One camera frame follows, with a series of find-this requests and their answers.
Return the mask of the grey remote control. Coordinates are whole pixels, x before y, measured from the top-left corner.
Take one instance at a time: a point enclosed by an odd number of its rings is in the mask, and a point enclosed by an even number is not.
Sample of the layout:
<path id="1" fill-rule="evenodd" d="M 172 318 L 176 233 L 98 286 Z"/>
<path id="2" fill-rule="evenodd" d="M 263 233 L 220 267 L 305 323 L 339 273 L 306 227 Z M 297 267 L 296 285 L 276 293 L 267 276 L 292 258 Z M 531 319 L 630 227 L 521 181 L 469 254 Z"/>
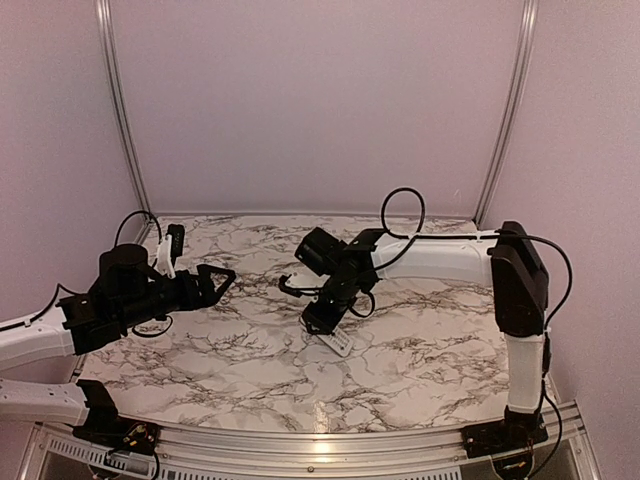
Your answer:
<path id="1" fill-rule="evenodd" d="M 346 358 L 351 353 L 354 346 L 354 341 L 340 326 L 336 326 L 330 334 L 319 334 L 310 333 L 305 321 L 302 318 L 299 318 L 299 323 L 309 335 L 322 341 L 327 347 L 329 347 L 341 358 Z"/>

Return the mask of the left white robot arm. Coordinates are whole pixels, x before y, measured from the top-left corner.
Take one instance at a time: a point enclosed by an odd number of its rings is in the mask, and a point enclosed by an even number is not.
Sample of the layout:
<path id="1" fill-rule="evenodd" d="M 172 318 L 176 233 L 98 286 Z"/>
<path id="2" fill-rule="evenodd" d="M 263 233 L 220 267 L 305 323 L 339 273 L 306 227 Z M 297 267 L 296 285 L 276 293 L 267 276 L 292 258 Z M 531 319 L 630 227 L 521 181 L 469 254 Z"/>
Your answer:
<path id="1" fill-rule="evenodd" d="M 88 292 L 55 297 L 38 313 L 2 323 L 1 367 L 98 351 L 147 321 L 216 305 L 235 278 L 234 271 L 207 264 L 194 273 L 176 270 L 171 257 L 152 267 L 143 246 L 118 245 L 100 256 L 99 276 Z M 99 381 L 3 381 L 1 417 L 87 426 L 106 445 L 119 444 L 127 432 Z"/>

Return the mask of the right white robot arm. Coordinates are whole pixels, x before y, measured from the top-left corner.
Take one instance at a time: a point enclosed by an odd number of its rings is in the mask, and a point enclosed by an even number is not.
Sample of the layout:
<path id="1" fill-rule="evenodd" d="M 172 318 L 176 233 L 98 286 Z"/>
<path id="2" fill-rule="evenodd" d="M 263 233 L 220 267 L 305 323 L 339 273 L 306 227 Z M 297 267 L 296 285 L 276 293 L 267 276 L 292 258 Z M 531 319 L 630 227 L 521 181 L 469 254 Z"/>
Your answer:
<path id="1" fill-rule="evenodd" d="M 336 353 L 351 345 L 340 323 L 358 295 L 372 294 L 382 281 L 429 282 L 471 288 L 491 296 L 493 314 L 507 348 L 506 412 L 495 438 L 515 448 L 534 431 L 532 415 L 543 399 L 549 274 L 531 238 L 517 222 L 476 233 L 394 234 L 362 230 L 349 242 L 316 227 L 303 237 L 294 256 L 321 281 L 294 286 L 311 302 L 300 322 Z"/>

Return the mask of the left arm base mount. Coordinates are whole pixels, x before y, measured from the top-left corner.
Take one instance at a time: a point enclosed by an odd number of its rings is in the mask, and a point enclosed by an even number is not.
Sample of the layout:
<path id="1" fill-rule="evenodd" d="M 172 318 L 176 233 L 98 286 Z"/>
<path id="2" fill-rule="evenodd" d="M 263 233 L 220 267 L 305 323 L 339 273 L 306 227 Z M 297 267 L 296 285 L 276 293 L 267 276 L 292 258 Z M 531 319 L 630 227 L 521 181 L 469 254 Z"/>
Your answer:
<path id="1" fill-rule="evenodd" d="M 151 456 L 155 452 L 160 426 L 153 422 L 116 415 L 88 418 L 74 426 L 73 436 L 108 447 L 111 452 L 133 452 Z"/>

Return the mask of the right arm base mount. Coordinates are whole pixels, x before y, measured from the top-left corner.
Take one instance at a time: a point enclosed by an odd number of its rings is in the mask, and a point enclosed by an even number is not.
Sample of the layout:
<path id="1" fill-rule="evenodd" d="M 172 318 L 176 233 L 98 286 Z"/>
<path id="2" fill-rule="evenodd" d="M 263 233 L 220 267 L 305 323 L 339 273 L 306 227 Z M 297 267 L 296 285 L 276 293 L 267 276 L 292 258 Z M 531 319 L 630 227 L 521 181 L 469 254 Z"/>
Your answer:
<path id="1" fill-rule="evenodd" d="M 526 449 L 549 438 L 546 426 L 541 421 L 532 428 L 506 420 L 473 424 L 463 427 L 461 435 L 468 458 Z"/>

